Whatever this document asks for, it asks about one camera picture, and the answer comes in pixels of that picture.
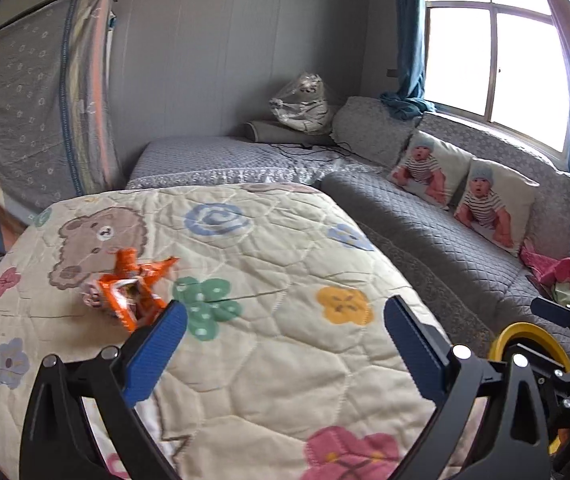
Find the pillow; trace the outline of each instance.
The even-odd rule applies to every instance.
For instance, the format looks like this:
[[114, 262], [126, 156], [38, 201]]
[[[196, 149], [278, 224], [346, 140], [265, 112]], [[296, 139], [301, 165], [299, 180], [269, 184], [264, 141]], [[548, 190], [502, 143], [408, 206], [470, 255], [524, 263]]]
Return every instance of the pillow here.
[[447, 209], [473, 158], [471, 153], [453, 144], [416, 131], [389, 180], [427, 202]]
[[454, 216], [518, 256], [539, 185], [498, 162], [475, 158]]
[[332, 139], [356, 155], [393, 168], [414, 132], [413, 121], [400, 121], [378, 99], [350, 97], [334, 117]]
[[329, 135], [307, 135], [287, 128], [278, 121], [251, 121], [245, 123], [245, 137], [263, 144], [306, 144], [309, 146], [335, 146]]

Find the knit hat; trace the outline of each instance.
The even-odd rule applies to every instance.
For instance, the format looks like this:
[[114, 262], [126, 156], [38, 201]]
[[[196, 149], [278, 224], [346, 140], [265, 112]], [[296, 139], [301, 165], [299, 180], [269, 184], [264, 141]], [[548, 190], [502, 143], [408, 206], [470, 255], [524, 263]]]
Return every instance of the knit hat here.
[[430, 152], [434, 151], [434, 139], [422, 132], [415, 134], [412, 137], [412, 149], [413, 148], [427, 148]]
[[491, 186], [494, 185], [494, 172], [487, 164], [475, 164], [469, 174], [469, 180], [484, 178]]

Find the yellow flower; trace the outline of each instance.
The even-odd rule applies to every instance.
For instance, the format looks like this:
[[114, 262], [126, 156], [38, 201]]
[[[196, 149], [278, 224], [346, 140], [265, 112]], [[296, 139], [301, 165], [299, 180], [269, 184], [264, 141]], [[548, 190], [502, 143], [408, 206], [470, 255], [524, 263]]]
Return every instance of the yellow flower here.
[[374, 320], [367, 297], [355, 288], [326, 286], [318, 291], [316, 299], [324, 306], [324, 316], [336, 325], [351, 321], [364, 326]]

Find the screw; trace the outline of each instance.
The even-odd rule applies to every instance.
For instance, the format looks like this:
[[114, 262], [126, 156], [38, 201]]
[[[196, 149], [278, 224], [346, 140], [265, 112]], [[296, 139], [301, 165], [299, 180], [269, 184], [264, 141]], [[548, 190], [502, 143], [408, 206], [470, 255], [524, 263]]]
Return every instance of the screw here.
[[520, 368], [525, 368], [529, 364], [527, 358], [523, 354], [514, 354], [511, 360], [514, 361], [514, 364]]
[[452, 349], [452, 352], [459, 359], [469, 359], [472, 356], [472, 351], [465, 345], [456, 345]]
[[105, 346], [105, 348], [100, 351], [100, 357], [105, 359], [105, 361], [111, 361], [118, 357], [118, 348], [115, 346]]
[[51, 368], [56, 364], [57, 361], [58, 358], [55, 355], [49, 354], [48, 356], [45, 356], [45, 358], [43, 359], [43, 366], [45, 368]]

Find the beige comforter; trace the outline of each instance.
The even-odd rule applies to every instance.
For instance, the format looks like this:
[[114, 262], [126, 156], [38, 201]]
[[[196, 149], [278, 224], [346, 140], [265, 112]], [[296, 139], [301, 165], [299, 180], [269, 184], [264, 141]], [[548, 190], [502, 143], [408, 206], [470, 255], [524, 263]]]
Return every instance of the beige comforter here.
[[[188, 308], [188, 332], [143, 421], [185, 480], [386, 479], [427, 423], [387, 335], [401, 294], [438, 326], [404, 277], [332, 200], [301, 185], [108, 192], [34, 219], [0, 265], [0, 467], [18, 478], [23, 418], [49, 353], [65, 361], [127, 332], [80, 286], [114, 251], [177, 256], [157, 286]], [[110, 470], [126, 478], [88, 412]]]

